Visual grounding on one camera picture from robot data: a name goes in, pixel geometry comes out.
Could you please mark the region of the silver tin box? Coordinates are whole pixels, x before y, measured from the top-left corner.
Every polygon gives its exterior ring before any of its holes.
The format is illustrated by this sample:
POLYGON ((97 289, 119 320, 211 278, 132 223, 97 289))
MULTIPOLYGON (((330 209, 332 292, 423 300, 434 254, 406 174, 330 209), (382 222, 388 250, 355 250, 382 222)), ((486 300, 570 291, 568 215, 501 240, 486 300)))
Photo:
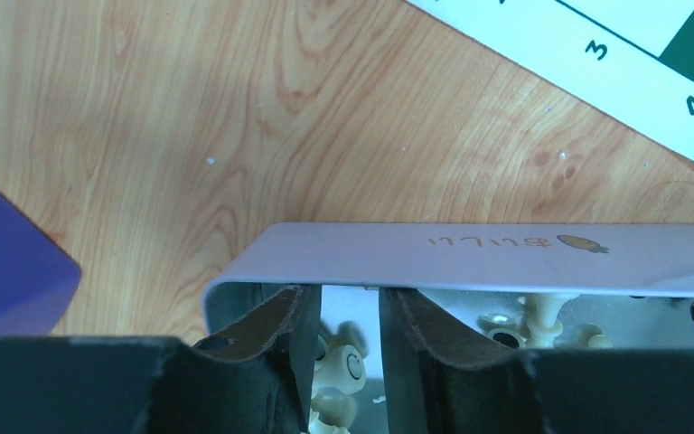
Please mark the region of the silver tin box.
POLYGON ((574 294, 561 317, 612 347, 523 349, 694 349, 694 224, 281 222, 207 288, 210 335, 287 286, 320 288, 321 310, 329 286, 574 294))

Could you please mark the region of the green white chess board mat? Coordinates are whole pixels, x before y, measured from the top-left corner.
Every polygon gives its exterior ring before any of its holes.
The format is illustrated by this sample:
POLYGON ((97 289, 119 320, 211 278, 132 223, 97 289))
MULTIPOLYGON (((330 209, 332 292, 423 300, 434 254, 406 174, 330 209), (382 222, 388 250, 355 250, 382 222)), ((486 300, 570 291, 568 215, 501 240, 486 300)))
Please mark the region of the green white chess board mat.
POLYGON ((694 162, 694 1, 417 7, 694 162))

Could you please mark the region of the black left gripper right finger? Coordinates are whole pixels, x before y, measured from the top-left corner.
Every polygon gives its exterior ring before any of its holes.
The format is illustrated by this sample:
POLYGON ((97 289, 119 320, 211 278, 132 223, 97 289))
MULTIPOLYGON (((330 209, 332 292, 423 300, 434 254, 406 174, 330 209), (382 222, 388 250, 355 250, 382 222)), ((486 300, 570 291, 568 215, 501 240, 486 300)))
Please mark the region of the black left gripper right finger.
POLYGON ((694 349, 512 349, 379 293, 392 433, 694 433, 694 349))

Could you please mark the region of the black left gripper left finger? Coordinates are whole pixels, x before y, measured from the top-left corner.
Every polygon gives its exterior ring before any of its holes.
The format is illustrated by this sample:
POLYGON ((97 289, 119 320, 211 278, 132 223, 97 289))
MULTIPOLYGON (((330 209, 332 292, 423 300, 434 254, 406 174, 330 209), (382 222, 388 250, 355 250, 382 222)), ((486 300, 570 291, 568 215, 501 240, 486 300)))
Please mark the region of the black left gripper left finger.
POLYGON ((0 337, 0 433, 302 433, 321 290, 287 286, 196 344, 0 337))

